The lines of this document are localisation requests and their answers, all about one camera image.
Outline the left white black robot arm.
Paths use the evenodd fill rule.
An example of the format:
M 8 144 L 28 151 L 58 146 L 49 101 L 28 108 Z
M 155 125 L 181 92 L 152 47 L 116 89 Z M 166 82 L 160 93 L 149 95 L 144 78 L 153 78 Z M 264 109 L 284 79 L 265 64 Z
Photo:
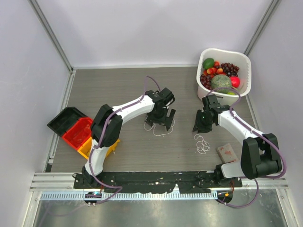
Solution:
M 123 105 L 101 106 L 91 125 L 92 144 L 87 163 L 82 168 L 84 183 L 91 189 L 101 184 L 103 164 L 109 148 L 119 139 L 123 124 L 146 114 L 145 123 L 149 126 L 161 125 L 171 128 L 176 110 L 169 111 L 175 102 L 173 93 L 164 88 L 162 91 L 146 91 L 141 97 Z

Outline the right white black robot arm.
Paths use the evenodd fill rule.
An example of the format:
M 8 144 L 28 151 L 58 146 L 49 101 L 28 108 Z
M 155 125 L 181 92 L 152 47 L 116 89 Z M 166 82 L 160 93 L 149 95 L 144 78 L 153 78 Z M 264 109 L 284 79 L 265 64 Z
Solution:
M 242 145 L 241 159 L 219 164 L 214 170 L 214 182 L 226 186 L 231 179 L 250 180 L 282 173 L 285 169 L 278 152 L 277 137 L 264 134 L 242 120 L 229 105 L 218 102 L 216 95 L 203 97 L 203 109 L 198 110 L 193 131 L 208 133 L 215 124 L 226 129 Z

